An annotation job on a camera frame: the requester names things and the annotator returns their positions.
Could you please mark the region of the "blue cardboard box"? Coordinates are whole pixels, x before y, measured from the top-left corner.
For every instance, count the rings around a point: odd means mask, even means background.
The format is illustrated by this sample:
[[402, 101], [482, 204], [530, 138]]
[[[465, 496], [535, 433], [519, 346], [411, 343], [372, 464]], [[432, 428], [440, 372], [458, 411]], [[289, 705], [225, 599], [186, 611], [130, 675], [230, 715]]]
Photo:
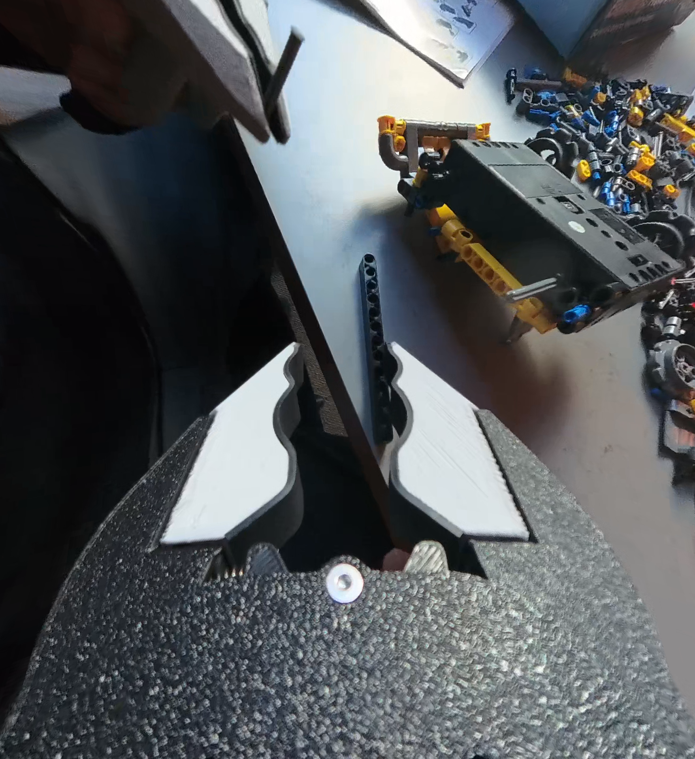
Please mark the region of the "blue cardboard box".
[[665, 35], [695, 1], [518, 1], [565, 62], [597, 68], [618, 49]]

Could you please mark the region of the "black long holed beam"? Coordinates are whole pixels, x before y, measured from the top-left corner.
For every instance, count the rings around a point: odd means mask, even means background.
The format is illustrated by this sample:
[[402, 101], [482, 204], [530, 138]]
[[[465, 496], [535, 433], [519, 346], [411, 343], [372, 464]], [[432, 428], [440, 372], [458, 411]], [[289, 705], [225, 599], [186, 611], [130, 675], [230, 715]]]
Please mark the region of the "black long holed beam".
[[358, 273], [371, 432], [375, 444], [381, 446], [391, 442], [394, 428], [391, 415], [391, 375], [380, 307], [378, 265], [372, 253], [362, 256]]

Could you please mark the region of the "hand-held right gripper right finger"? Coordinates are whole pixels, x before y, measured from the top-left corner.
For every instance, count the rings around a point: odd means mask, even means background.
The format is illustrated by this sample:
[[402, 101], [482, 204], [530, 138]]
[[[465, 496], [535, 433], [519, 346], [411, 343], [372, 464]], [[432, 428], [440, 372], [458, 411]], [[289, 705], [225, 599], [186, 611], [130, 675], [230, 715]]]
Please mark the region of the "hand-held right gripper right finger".
[[475, 404], [398, 342], [388, 354], [406, 413], [390, 456], [392, 493], [453, 538], [528, 538]]

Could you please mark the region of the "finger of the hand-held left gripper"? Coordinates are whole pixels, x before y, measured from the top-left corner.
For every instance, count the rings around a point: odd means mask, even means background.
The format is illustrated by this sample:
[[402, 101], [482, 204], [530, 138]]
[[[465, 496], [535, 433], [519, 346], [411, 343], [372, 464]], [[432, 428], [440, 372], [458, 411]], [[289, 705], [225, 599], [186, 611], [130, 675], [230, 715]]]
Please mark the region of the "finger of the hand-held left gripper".
[[238, 121], [265, 143], [271, 129], [252, 54], [220, 2], [151, 2], [154, 30], [177, 59], [191, 109], [206, 127], [220, 119]]
[[[230, 14], [235, 14], [233, 23], [252, 54], [260, 91], [264, 96], [280, 58], [271, 34], [268, 1], [231, 1]], [[291, 124], [283, 93], [279, 95], [267, 121], [276, 141], [286, 144], [291, 136]]]

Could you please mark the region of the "grey desk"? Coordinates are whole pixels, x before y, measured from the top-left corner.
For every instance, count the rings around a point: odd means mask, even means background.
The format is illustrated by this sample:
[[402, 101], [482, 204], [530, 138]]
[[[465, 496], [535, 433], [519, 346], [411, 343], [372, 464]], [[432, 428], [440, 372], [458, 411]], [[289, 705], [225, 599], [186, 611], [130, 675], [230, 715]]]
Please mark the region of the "grey desk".
[[[399, 176], [379, 156], [377, 118], [490, 122], [518, 141], [501, 64], [545, 42], [516, 23], [460, 90], [362, 17], [334, 3], [269, 2], [275, 43], [304, 42], [284, 87], [284, 145], [241, 138], [244, 172], [277, 267], [395, 543], [434, 541], [473, 650], [502, 681], [595, 671], [618, 684], [695, 685], [695, 508], [658, 454], [659, 417], [643, 391], [639, 308], [564, 336], [502, 338], [513, 317], [466, 264], [438, 262], [423, 213], [406, 216]], [[394, 437], [377, 445], [360, 306], [359, 263], [378, 265]], [[390, 456], [406, 423], [393, 396], [398, 342], [478, 408], [478, 420], [528, 538], [453, 538], [392, 493]]]

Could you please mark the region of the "yellow toy vehicle model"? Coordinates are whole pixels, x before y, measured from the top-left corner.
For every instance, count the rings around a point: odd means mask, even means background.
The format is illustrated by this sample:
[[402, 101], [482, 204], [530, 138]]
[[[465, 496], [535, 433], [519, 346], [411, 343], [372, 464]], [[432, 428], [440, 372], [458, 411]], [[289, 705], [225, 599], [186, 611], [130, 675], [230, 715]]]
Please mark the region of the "yellow toy vehicle model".
[[510, 308], [512, 342], [535, 331], [572, 335], [631, 308], [684, 271], [674, 251], [623, 219], [630, 180], [610, 205], [564, 171], [566, 144], [495, 140], [490, 122], [381, 115], [382, 162], [399, 176], [406, 214], [423, 213], [453, 254]]

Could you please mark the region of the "small black pin connector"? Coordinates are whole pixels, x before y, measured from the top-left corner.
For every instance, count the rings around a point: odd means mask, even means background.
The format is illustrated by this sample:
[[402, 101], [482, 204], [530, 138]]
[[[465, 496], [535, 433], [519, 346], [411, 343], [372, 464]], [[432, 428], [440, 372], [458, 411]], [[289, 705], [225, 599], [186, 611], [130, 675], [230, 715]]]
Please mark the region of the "small black pin connector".
[[263, 105], [267, 119], [270, 119], [275, 113], [282, 91], [284, 90], [284, 85], [303, 42], [303, 34], [292, 26], [284, 50], [277, 62], [277, 67], [271, 75], [265, 91]]

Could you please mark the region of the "dark grey toothed panel piece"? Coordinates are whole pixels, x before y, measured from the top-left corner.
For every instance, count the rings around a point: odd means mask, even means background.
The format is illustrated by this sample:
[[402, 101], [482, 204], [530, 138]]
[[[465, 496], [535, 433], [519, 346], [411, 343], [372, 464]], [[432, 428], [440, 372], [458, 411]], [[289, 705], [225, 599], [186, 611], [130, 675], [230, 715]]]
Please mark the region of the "dark grey toothed panel piece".
[[695, 408], [671, 400], [662, 414], [660, 449], [674, 461], [674, 481], [695, 480]]

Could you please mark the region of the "pile of small building pieces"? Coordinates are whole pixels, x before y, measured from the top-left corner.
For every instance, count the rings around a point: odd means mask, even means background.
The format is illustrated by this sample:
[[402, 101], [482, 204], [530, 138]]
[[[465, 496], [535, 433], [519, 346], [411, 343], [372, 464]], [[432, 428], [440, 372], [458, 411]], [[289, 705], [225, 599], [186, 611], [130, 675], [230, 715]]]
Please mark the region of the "pile of small building pieces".
[[621, 222], [683, 269], [643, 309], [649, 323], [682, 319], [680, 336], [695, 345], [695, 119], [691, 96], [644, 80], [592, 81], [570, 69], [515, 68], [504, 96], [542, 129], [526, 144], [584, 185]]

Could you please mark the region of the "person's dark jeans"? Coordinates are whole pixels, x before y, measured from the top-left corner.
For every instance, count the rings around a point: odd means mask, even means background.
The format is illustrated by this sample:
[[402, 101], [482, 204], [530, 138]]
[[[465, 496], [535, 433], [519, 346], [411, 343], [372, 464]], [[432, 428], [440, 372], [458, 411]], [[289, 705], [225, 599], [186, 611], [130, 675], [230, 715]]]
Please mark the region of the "person's dark jeans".
[[295, 342], [224, 130], [173, 113], [105, 136], [57, 111], [3, 139], [124, 271], [157, 360], [164, 448]]

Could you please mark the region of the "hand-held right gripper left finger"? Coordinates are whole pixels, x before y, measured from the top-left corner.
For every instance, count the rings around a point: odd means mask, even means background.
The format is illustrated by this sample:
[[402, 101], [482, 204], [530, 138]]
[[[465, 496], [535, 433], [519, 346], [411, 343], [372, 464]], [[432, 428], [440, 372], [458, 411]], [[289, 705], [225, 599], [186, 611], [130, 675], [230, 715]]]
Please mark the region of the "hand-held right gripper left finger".
[[304, 496], [291, 438], [303, 378], [292, 342], [214, 409], [161, 544], [285, 544], [295, 535]]

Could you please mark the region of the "grey spoked wheel hub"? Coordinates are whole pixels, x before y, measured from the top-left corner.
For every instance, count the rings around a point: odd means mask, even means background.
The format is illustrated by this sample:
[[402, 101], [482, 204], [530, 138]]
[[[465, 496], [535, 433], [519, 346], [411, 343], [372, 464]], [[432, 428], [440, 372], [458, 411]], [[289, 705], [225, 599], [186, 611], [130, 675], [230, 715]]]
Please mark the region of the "grey spoked wheel hub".
[[652, 385], [670, 398], [695, 399], [695, 347], [669, 338], [649, 351], [646, 371]]

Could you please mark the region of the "instruction booklet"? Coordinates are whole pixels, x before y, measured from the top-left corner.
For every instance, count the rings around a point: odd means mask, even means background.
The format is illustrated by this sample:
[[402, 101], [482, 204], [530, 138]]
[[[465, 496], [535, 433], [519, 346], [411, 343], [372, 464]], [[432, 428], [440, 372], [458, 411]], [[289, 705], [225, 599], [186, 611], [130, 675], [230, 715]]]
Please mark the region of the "instruction booklet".
[[360, 1], [391, 37], [464, 87], [516, 21], [508, 2]]

